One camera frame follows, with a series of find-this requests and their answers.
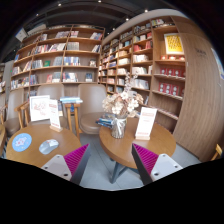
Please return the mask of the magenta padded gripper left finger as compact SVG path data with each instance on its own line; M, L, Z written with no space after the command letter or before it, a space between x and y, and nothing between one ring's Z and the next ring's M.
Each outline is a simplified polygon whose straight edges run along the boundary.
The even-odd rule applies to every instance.
M42 166L42 169L79 185L89 157L90 148L86 144L65 156L55 155Z

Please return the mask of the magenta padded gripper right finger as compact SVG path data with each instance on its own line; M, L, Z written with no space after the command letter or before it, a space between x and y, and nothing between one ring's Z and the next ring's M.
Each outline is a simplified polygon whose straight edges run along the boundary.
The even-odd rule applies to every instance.
M182 166L167 154L156 154L140 145L132 144L132 155L144 185L182 169Z

